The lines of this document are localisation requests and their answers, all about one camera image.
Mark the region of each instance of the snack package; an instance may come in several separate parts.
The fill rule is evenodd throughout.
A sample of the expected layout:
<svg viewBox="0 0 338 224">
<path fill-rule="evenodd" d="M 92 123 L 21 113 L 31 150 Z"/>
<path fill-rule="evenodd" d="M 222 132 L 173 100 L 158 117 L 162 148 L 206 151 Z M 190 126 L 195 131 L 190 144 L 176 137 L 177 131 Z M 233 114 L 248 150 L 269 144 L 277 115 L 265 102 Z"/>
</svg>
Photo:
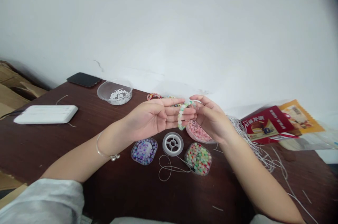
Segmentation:
<svg viewBox="0 0 338 224">
<path fill-rule="evenodd" d="M 301 135 L 278 106 L 272 106 L 243 120 L 247 133 L 256 143 L 268 144 Z"/>
<path fill-rule="evenodd" d="M 298 103 L 293 100 L 279 106 L 279 109 L 289 119 L 291 124 L 301 133 L 321 132 L 325 131 L 316 120 Z"/>
</svg>

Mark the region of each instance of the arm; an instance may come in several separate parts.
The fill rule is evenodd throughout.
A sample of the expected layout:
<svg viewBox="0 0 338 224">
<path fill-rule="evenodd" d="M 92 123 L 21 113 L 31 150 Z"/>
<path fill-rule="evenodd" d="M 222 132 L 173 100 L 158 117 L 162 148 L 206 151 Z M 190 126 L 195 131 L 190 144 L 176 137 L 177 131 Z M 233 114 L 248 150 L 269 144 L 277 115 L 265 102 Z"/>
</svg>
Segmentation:
<svg viewBox="0 0 338 224">
<path fill-rule="evenodd" d="M 304 223 L 292 199 L 238 135 L 222 109 L 202 95 L 194 95 L 190 99 L 202 102 L 197 107 L 196 121 L 219 143 L 251 202 L 277 221 Z"/>
<path fill-rule="evenodd" d="M 108 126 L 101 134 L 98 147 L 107 156 L 122 152 L 135 141 L 151 137 L 165 129 L 177 127 L 180 108 L 172 107 L 184 99 L 153 99 L 143 102 L 123 119 Z M 183 120 L 194 118 L 196 111 L 184 110 Z M 41 178 L 85 182 L 110 158 L 102 157 L 96 150 L 98 135 L 66 153 L 54 162 Z"/>
</svg>

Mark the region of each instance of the orange snack bag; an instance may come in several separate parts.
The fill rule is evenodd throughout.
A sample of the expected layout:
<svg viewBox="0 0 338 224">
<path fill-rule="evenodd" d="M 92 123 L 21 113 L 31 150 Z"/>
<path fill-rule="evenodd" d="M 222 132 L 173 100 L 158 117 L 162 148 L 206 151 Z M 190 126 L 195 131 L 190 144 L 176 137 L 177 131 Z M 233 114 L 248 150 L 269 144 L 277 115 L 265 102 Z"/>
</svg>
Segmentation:
<svg viewBox="0 0 338 224">
<path fill-rule="evenodd" d="M 316 120 L 298 103 L 297 100 L 279 106 L 279 109 L 289 119 L 290 123 L 301 133 L 325 131 Z"/>
</svg>

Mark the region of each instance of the forearm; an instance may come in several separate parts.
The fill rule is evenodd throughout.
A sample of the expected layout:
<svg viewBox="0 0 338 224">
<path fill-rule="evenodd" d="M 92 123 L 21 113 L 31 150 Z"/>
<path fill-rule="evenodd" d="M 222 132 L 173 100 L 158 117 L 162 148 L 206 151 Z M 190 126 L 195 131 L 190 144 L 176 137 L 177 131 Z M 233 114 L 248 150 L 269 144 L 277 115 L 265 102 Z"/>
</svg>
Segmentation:
<svg viewBox="0 0 338 224">
<path fill-rule="evenodd" d="M 220 144 L 251 202 L 265 215 L 286 223 L 304 223 L 292 199 L 259 162 L 239 135 Z"/>
<path fill-rule="evenodd" d="M 96 150 L 98 135 L 74 148 L 54 162 L 41 176 L 60 180 L 85 182 L 110 158 L 102 157 Z M 106 155 L 115 155 L 123 151 L 132 142 L 119 137 L 119 121 L 107 127 L 99 139 L 99 149 Z"/>
</svg>

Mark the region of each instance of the silver bangle bracelet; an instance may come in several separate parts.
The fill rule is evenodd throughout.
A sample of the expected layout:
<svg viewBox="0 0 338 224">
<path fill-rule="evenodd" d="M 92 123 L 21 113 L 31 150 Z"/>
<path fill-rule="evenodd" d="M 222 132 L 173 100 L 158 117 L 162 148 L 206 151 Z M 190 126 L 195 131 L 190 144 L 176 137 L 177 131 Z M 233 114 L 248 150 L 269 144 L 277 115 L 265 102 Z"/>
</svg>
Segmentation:
<svg viewBox="0 0 338 224">
<path fill-rule="evenodd" d="M 100 150 L 99 150 L 99 138 L 100 138 L 100 136 L 101 136 L 102 133 L 103 133 L 103 131 L 100 132 L 100 134 L 98 136 L 98 139 L 96 140 L 96 150 L 97 150 L 98 154 L 101 155 L 102 157 L 104 157 L 104 158 L 110 158 L 110 159 L 112 159 L 112 161 L 115 161 L 116 159 L 120 158 L 119 154 L 117 154 L 117 155 L 110 155 L 109 156 L 109 155 L 105 155 L 104 153 L 100 152 Z"/>
</svg>

